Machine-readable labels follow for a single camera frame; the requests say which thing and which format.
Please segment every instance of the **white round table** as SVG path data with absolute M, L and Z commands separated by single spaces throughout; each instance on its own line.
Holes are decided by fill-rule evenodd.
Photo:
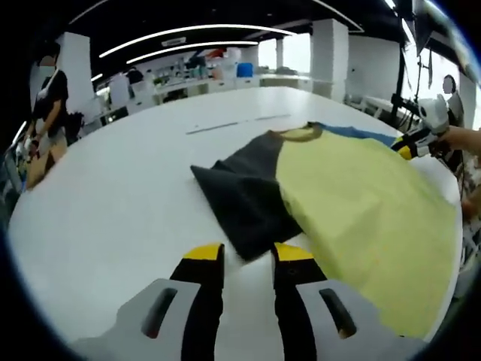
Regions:
M 41 313 L 67 342 L 100 335 L 123 303 L 155 279 L 169 278 L 188 250 L 221 241 L 226 272 L 216 359 L 282 359 L 271 257 L 243 266 L 189 167 L 211 167 L 269 129 L 307 121 L 398 134 L 330 99 L 273 87 L 167 103 L 78 141 L 42 183 L 21 196 L 10 222 L 13 257 Z M 229 123 L 237 124 L 194 132 Z M 455 178 L 430 157 L 413 164 L 458 207 L 453 241 L 460 255 Z M 303 235 L 290 242 L 308 248 Z M 458 267 L 432 335 L 449 306 Z

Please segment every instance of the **blue container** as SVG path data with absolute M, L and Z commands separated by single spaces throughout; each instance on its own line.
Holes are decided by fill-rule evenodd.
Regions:
M 251 62 L 237 64 L 237 77 L 253 77 L 254 65 Z

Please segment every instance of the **yellow fabric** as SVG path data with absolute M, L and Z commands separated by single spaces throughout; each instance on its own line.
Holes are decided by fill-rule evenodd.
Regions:
M 183 258 L 187 259 L 208 259 L 215 261 L 222 243 L 212 243 L 191 249 Z
M 301 259 L 312 259 L 313 255 L 300 247 L 289 246 L 284 243 L 275 243 L 279 261 L 298 261 Z
M 380 142 L 324 131 L 286 141 L 276 178 L 328 278 L 346 282 L 399 335 L 433 326 L 454 266 L 455 208 Z

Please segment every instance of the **ceiling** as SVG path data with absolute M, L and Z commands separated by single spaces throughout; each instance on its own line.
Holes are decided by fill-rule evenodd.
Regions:
M 115 74 L 126 68 L 126 61 L 146 53 L 162 49 L 162 41 L 179 36 L 186 37 L 187 44 L 208 41 L 239 41 L 258 33 L 246 29 L 205 29 L 165 35 L 133 44 L 102 59 L 99 55 L 127 41 L 163 30 L 203 24 L 246 24 L 274 27 L 280 24 L 306 20 L 305 24 L 288 28 L 293 32 L 312 32 L 314 20 L 335 18 L 347 25 L 349 30 L 359 32 L 359 24 L 366 35 L 398 40 L 401 32 L 395 15 L 383 0 L 324 0 L 342 15 L 327 9 L 314 0 L 207 0 L 188 5 L 186 2 L 152 2 L 149 0 L 107 0 L 76 19 L 67 28 L 90 37 L 92 74 Z M 95 4 L 83 2 L 77 14 Z M 250 40 L 264 40 L 279 36 L 268 33 Z

